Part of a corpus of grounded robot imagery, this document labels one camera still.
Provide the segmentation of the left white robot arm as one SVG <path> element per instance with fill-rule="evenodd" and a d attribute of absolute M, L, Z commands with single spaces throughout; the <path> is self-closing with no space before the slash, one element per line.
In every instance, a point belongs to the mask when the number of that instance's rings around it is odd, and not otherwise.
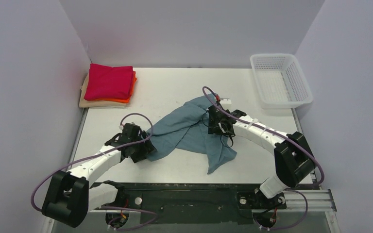
<path fill-rule="evenodd" d="M 97 179 L 126 158 L 137 163 L 153 152 L 156 148 L 150 134 L 138 125 L 126 123 L 120 133 L 105 142 L 95 158 L 52 175 L 41 213 L 75 228 L 94 209 L 107 204 L 114 209 L 124 207 L 129 202 L 124 187 L 114 181 L 97 183 Z"/>

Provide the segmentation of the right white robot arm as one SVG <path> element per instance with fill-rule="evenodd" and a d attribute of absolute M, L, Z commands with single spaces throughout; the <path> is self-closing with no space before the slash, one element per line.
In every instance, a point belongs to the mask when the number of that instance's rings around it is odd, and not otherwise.
<path fill-rule="evenodd" d="M 255 195 L 259 207 L 268 208 L 274 203 L 276 195 L 285 189 L 295 188 L 316 168 L 302 133 L 285 133 L 268 128 L 240 110 L 221 111 L 216 106 L 210 106 L 208 114 L 209 134 L 240 136 L 273 155 L 275 173 L 260 185 Z"/>

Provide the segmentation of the blue-grey t shirt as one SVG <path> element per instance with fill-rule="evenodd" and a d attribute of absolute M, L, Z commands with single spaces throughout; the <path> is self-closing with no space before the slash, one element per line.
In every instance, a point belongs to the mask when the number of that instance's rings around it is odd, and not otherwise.
<path fill-rule="evenodd" d="M 207 109 L 212 106 L 205 97 L 197 97 L 185 102 L 164 116 L 147 132 L 156 152 L 147 159 L 156 161 L 171 154 L 175 149 L 207 155 L 208 174 L 220 166 L 234 160 L 237 152 L 226 146 L 225 136 L 209 134 Z"/>

